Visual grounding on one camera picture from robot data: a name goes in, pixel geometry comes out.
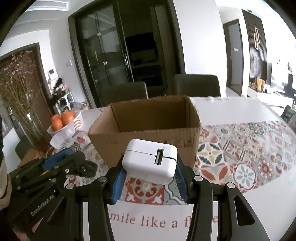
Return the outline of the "person's left hand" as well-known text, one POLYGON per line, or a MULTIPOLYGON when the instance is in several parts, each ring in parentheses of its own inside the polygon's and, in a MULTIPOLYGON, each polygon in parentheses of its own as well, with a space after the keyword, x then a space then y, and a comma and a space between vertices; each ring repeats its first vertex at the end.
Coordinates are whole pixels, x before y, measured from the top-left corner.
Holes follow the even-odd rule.
POLYGON ((33 234, 36 232, 36 229, 38 228, 39 224, 41 221, 36 223, 32 228, 30 228, 27 232, 22 232, 16 228, 13 228, 13 232, 17 236, 19 240, 26 241, 26 240, 31 240, 33 234))

